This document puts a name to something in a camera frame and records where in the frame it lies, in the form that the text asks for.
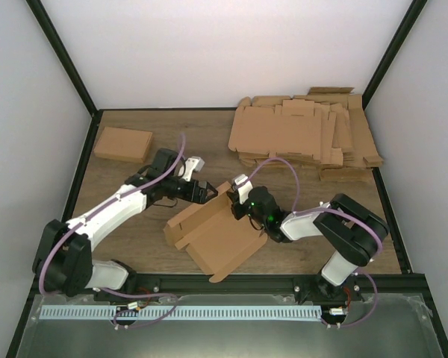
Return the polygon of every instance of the stack of cardboard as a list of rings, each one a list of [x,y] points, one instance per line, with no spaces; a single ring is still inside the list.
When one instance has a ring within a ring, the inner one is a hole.
[[[293,165],[317,167],[321,180],[368,180],[371,168],[383,160],[373,142],[361,95],[351,95],[351,91],[313,87],[309,94],[293,98],[244,98],[236,110],[228,146],[247,166],[282,157]]]

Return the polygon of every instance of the wooden table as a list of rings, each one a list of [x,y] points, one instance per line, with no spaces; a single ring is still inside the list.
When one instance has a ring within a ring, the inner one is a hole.
[[[200,156],[205,167],[196,175],[219,186],[237,174],[250,174],[237,154],[228,149],[232,110],[112,110],[105,111],[98,136],[105,126],[152,131],[155,135],[149,152],[149,161],[162,147],[177,149],[179,133],[185,132],[185,154]],[[140,164],[96,158],[91,154],[74,216],[95,207],[112,195],[124,180],[134,174]],[[298,169],[301,195],[298,210],[318,206],[329,201],[336,193],[344,192],[377,215],[384,217],[376,186],[372,183],[321,182],[315,169]],[[277,202],[290,208],[295,198],[296,184],[289,169],[262,169],[252,181],[266,185]],[[172,209],[151,207],[118,227],[94,251],[98,260],[117,259],[138,272],[199,273],[199,267],[186,251],[177,251],[166,244],[163,228],[167,220],[189,203],[180,201]],[[384,241],[380,257],[369,264],[367,271],[374,274],[399,274],[399,265],[393,243]],[[334,252],[323,237],[302,239],[291,244],[267,244],[249,258],[236,272],[249,274],[315,274]]]

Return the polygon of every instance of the white wall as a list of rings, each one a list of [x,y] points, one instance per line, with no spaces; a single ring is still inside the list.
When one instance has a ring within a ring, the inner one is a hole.
[[[410,0],[43,0],[99,108],[363,92]]]
[[[90,116],[25,1],[0,1],[0,357],[60,218]]]
[[[416,272],[448,335],[448,1],[429,1],[367,108]]]

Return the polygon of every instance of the table surface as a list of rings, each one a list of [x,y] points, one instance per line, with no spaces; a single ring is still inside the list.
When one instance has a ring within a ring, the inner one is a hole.
[[[242,165],[237,153],[228,149],[233,110],[109,110],[103,113],[96,140],[105,126],[129,128],[154,133],[149,163],[159,148],[178,148],[179,133],[185,132],[185,155],[199,156],[205,166],[195,178],[214,186],[231,180],[240,173],[249,175],[251,168]],[[126,178],[142,165],[97,158],[91,154],[74,216],[81,215],[112,195]],[[329,201],[343,192],[375,214],[385,217],[376,185],[370,183],[321,182],[316,169],[298,169],[301,195],[298,210]],[[278,204],[290,208],[296,184],[289,169],[263,168],[252,180],[255,186],[266,185]],[[187,202],[174,208],[150,207],[134,216],[111,233],[93,252],[97,260],[116,259],[138,272],[200,273],[186,251],[168,246],[163,228],[168,219],[179,213]],[[367,267],[373,274],[399,274],[399,264],[391,238],[383,243],[380,257]],[[291,244],[267,244],[235,272],[248,274],[316,274],[334,252],[323,236],[302,239]]]

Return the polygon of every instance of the partially assembled cardboard box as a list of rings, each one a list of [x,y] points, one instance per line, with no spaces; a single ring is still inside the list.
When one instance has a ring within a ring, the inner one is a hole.
[[[247,166],[268,157],[317,167],[321,180],[369,180],[383,163],[361,105],[349,87],[312,87],[307,95],[244,98],[228,146]],[[277,162],[270,166],[283,166]]]
[[[267,235],[253,229],[247,216],[234,218],[226,195],[230,189],[230,183],[222,184],[216,198],[190,205],[164,228],[168,244],[185,248],[202,272],[212,275],[212,283],[223,280],[267,241]]]
[[[152,132],[105,127],[93,153],[105,159],[144,163],[151,141]]]

